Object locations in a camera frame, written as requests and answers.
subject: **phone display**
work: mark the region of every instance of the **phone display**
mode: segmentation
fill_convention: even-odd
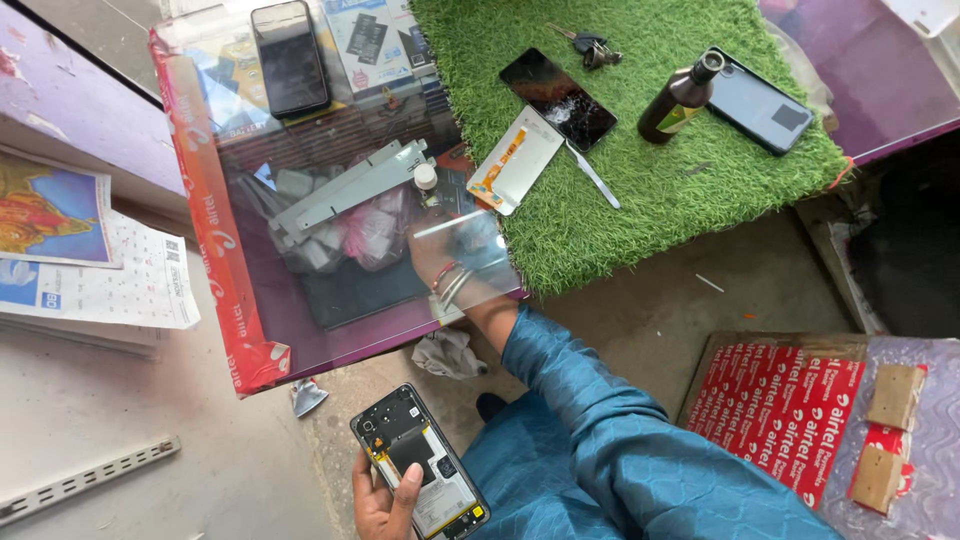
[[[616,125],[616,116],[539,49],[527,49],[500,72],[500,80],[580,152],[588,151]]]
[[[270,114],[283,118],[330,105],[310,11],[302,0],[253,10]]]
[[[354,417],[350,429],[391,491],[407,467],[423,467],[413,521],[424,540],[460,540],[490,519],[490,507],[409,382]]]
[[[813,120],[813,112],[718,47],[726,67],[713,78],[707,104],[774,156],[783,156]]]

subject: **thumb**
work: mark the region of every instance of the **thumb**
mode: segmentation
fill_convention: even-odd
[[[407,467],[403,480],[394,490],[394,506],[390,510],[390,519],[387,520],[388,538],[407,538],[422,482],[423,467],[415,461]]]

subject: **car key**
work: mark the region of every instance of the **car key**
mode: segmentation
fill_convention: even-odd
[[[573,48],[577,50],[578,53],[584,55],[587,53],[590,47],[593,46],[593,43],[596,42],[600,45],[606,45],[607,39],[599,34],[594,34],[593,32],[580,32],[574,34],[569,30],[564,30],[563,28],[553,24],[552,22],[546,23],[547,26],[556,30],[557,32],[563,34],[570,38],[573,41]]]

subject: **white bottle cap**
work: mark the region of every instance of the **white bottle cap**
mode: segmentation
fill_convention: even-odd
[[[414,184],[420,189],[433,189],[437,185],[437,171],[430,163],[421,163],[414,169]]]

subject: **calendar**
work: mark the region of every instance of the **calendar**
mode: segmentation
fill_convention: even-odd
[[[108,210],[123,268],[0,259],[0,310],[21,315],[186,329],[200,321],[183,238]]]

